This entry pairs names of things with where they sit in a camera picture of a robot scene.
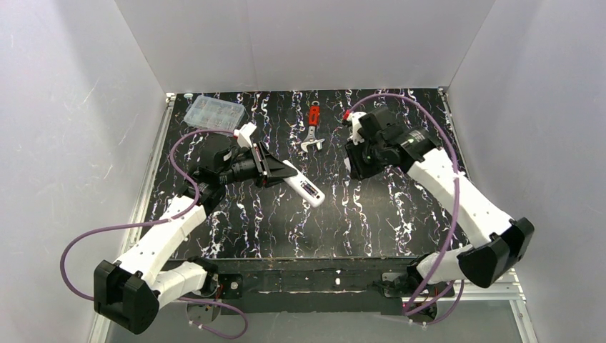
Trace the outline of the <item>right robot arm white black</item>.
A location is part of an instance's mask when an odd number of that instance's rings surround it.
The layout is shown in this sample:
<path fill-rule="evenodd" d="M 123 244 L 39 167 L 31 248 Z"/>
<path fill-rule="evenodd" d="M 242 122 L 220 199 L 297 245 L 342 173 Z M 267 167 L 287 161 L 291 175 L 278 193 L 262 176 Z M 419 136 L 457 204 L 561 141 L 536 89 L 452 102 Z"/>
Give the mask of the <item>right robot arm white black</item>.
<path fill-rule="evenodd" d="M 532 222 L 513 219 L 467 177 L 456 174 L 446 150 L 427 131 L 398 124 L 385 107 L 348 114 L 346 122 L 351 128 L 346 151 L 353 179 L 367 179 L 396 166 L 444 208 L 459 205 L 451 215 L 469 243 L 411 263 L 408 272 L 417 282 L 466 279 L 488 288 L 523 258 L 535 232 Z"/>

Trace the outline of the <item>white air conditioner remote control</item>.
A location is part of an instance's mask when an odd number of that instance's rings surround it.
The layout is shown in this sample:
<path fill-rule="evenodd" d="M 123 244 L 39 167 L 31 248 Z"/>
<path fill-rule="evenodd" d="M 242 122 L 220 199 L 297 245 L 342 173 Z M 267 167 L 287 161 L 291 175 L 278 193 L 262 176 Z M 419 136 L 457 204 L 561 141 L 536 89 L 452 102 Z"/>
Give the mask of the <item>white air conditioner remote control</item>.
<path fill-rule="evenodd" d="M 295 190 L 301 198 L 307 201 L 311 207 L 319 207 L 325 200 L 325 194 L 313 184 L 303 173 L 291 162 L 284 160 L 284 164 L 295 170 L 296 175 L 286 178 L 284 181 Z"/>

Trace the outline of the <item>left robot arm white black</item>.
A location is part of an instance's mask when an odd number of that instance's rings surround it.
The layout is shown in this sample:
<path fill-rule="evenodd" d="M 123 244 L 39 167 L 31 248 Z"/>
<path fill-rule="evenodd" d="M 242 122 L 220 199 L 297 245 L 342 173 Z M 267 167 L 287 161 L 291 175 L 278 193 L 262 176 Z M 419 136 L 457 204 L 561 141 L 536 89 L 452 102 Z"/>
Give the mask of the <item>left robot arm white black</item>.
<path fill-rule="evenodd" d="M 94 270 L 94 310 L 133 334 L 152 324 L 159 310 L 190 292 L 207 289 L 217 267 L 205 259 L 190 259 L 179 267 L 162 268 L 179 245 L 223 200 L 226 186 L 255 181 L 259 187 L 286 182 L 301 197 L 318 205 L 323 196 L 288 161 L 272 156 L 240 129 L 211 133 L 203 141 L 199 161 L 190 171 L 194 186 L 174 197 L 161 217 L 131 249 L 115 262 Z"/>

